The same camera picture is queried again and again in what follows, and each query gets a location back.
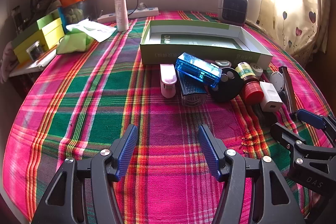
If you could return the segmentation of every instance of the white charger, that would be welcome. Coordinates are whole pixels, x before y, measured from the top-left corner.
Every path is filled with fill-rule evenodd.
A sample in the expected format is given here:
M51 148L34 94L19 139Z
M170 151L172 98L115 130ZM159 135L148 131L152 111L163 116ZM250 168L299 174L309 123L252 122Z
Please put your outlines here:
M275 87L272 83L260 82L261 89L264 93L264 98L262 99L260 106L261 110L264 112L277 112L283 102L275 90Z

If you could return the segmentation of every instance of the pink and green plaid fabric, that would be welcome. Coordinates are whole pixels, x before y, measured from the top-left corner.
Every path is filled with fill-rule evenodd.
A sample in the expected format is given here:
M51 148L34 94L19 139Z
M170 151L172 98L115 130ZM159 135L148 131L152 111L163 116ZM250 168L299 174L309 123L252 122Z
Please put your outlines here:
M222 104L209 96L202 106L188 108L182 106L179 90L171 99L161 95L159 66L141 62L144 27L149 20L215 21L212 16L176 11L130 20L128 31L94 42L87 52L57 56L51 62L16 116L3 163L4 189L29 220L66 157L92 157L108 148L130 123L139 128L139 143L127 175L114 184L125 223L211 223L223 183L211 177L198 144L198 126L203 123L228 148L244 156L271 156L284 175L289 153L271 138L270 121L278 120L309 144L330 145L320 130L294 122L285 106L270 117L259 106L245 106L239 96ZM294 59L258 31L244 28L273 54L268 73L288 67L299 108L331 113ZM306 215L314 195L287 182ZM95 223L87 186L88 216ZM247 179L241 223L247 222L250 196Z

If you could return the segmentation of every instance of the blue rubber gripper pad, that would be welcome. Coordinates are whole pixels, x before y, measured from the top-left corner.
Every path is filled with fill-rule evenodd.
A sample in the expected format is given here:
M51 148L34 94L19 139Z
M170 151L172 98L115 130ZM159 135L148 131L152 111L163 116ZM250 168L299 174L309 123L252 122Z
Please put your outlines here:
M127 140L125 141L124 147L122 148L120 155L118 157L118 167L117 172L115 173L115 177L119 181L123 176L126 175L127 168L131 157L133 155L135 146L138 141L138 128L133 126L131 129Z
M205 160L208 164L208 168L209 168L211 175L214 176L217 181L219 181L221 178L221 172L220 172L220 167L219 167L219 157L216 154L215 149L212 146L211 141L209 140L207 133L205 132L205 129L203 126L199 126L198 128L198 141L201 146L202 152L204 154Z
M321 116L311 113L305 109L299 109L297 111L297 118L302 122L310 124L316 129L324 129L326 126Z

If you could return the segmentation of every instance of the curtain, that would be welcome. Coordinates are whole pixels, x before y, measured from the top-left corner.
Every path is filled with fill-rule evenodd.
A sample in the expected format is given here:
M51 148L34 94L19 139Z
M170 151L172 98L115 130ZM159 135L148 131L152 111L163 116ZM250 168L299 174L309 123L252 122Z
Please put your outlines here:
M256 24L303 67L325 52L330 0L262 0Z

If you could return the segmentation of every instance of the white cylindrical container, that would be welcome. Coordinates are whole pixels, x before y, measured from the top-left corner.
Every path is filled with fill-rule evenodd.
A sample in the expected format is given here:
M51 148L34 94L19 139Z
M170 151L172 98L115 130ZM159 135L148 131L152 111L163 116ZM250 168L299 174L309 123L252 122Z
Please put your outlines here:
M115 4L115 17L117 21L117 28L119 32L128 30L128 17L126 0L114 0Z
M256 63L251 63L250 64L255 76L258 77L258 79L260 79L261 75L263 74L263 69L260 68Z

